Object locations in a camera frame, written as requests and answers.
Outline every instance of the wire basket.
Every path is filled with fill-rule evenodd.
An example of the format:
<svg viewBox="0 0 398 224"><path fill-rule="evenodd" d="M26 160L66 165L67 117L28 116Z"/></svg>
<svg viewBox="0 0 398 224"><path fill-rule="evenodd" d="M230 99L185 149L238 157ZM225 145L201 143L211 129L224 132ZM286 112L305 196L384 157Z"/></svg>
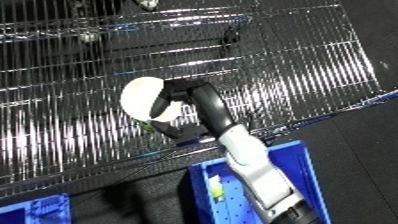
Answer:
<svg viewBox="0 0 398 224"><path fill-rule="evenodd" d="M0 196L176 152L122 111L137 77L206 79L259 136L381 93L336 0L160 0L153 13L132 1L2 0L0 21ZM174 125L198 123L194 108L183 114Z"/></svg>

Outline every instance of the metal wire shelf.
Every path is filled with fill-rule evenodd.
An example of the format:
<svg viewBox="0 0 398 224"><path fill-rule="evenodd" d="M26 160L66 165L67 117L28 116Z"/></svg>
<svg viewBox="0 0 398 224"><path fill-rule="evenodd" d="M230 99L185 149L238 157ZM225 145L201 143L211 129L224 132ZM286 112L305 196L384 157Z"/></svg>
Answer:
<svg viewBox="0 0 398 224"><path fill-rule="evenodd" d="M154 13L108 2L86 17L66 0L0 3L1 196L216 147L176 151L127 117L119 95L136 77L204 78L261 136L381 93L339 1L160 1ZM229 29L239 41L226 46ZM183 114L175 125L197 123Z"/></svg>

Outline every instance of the blue tray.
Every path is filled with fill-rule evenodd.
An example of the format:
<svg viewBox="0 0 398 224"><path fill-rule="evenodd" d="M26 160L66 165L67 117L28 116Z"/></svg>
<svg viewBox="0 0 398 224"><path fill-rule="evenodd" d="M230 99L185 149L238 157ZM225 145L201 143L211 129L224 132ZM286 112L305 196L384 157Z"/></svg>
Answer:
<svg viewBox="0 0 398 224"><path fill-rule="evenodd" d="M54 195L0 208L0 224L71 224L69 197Z"/></svg>
<svg viewBox="0 0 398 224"><path fill-rule="evenodd" d="M323 222L331 223L305 145L294 141L269 150L273 163L285 172ZM244 197L242 185L229 171L225 159L192 165L189 172L202 224L262 223ZM219 180L218 186L214 185L215 177Z"/></svg>

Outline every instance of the blue bin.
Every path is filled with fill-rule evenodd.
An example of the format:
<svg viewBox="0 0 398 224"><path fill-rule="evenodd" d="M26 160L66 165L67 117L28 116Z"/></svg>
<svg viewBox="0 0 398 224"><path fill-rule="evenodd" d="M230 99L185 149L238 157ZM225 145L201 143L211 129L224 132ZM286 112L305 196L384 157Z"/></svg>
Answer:
<svg viewBox="0 0 398 224"><path fill-rule="evenodd" d="M301 191L323 223L331 223L306 146L294 141L269 148L269 156ZM189 168L196 205L202 224L260 224L246 200L241 183L232 175L225 159L216 159ZM215 198L210 179L217 176L223 196Z"/></svg>
<svg viewBox="0 0 398 224"><path fill-rule="evenodd" d="M54 195L1 207L0 224L71 224L69 196Z"/></svg>

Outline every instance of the blue crate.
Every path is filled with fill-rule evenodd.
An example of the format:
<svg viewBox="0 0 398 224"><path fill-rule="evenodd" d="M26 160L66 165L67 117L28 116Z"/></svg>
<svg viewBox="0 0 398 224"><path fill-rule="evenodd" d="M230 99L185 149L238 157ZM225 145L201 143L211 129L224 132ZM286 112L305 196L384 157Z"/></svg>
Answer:
<svg viewBox="0 0 398 224"><path fill-rule="evenodd" d="M54 195L1 207L0 224L71 224L69 196Z"/></svg>
<svg viewBox="0 0 398 224"><path fill-rule="evenodd" d="M294 141L269 148L269 156L301 191L323 223L331 223L307 148ZM196 205L202 224L257 224L257 214L243 194L241 183L228 169L225 159L216 159L189 168ZM210 178L217 176L223 196L214 198Z"/></svg>

